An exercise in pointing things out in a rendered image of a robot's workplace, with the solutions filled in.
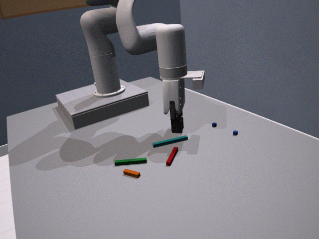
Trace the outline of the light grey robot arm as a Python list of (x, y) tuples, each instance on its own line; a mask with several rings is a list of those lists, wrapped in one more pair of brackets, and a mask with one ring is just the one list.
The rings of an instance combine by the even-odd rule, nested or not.
[(94, 96), (108, 98), (125, 91), (120, 84), (115, 50), (106, 36), (119, 33), (125, 50), (132, 55), (158, 51), (162, 78), (192, 79), (193, 90), (203, 90), (205, 72), (187, 71), (185, 31), (181, 24), (153, 23), (136, 26), (135, 0), (85, 0), (90, 6), (110, 8), (85, 12), (80, 19), (97, 90)]

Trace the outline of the red rod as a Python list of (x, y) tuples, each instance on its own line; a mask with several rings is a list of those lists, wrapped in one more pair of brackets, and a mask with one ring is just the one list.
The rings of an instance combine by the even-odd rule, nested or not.
[(172, 164), (177, 152), (178, 152), (178, 147), (174, 147), (172, 152), (171, 152), (171, 154), (170, 154), (170, 156), (169, 156), (169, 158), (166, 161), (166, 165), (167, 166), (171, 166), (171, 164)]

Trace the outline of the orange rod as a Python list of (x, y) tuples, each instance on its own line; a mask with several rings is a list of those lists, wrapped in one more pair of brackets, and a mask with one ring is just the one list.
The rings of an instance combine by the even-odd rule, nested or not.
[(123, 171), (123, 173), (124, 173), (124, 175), (128, 175), (128, 176), (135, 177), (135, 178), (140, 177), (140, 172), (129, 170), (129, 169), (125, 169)]

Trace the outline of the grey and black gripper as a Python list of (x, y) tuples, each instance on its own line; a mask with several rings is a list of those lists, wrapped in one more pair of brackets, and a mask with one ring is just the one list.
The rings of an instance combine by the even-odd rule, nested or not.
[(184, 79), (160, 78), (162, 81), (163, 113), (170, 110), (171, 132), (182, 133), (183, 117), (182, 109), (185, 103)]

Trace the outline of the turquoise rod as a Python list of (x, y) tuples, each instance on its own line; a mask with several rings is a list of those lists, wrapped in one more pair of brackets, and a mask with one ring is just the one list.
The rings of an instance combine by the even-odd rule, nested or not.
[(177, 142), (181, 142), (181, 141), (185, 141), (188, 140), (187, 135), (185, 136), (180, 136), (180, 137), (176, 137), (176, 138), (172, 138), (172, 139), (168, 139), (168, 140), (163, 140), (163, 141), (159, 141), (159, 142), (155, 142), (153, 143), (153, 147), (160, 147), (160, 146), (164, 146), (164, 145), (168, 145), (168, 144), (172, 144), (172, 143), (177, 143)]

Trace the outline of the green rod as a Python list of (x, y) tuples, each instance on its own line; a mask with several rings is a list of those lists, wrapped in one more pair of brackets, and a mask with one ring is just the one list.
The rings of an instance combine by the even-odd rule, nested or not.
[(115, 166), (131, 165), (131, 164), (143, 164), (143, 163), (147, 163), (147, 158), (115, 160)]

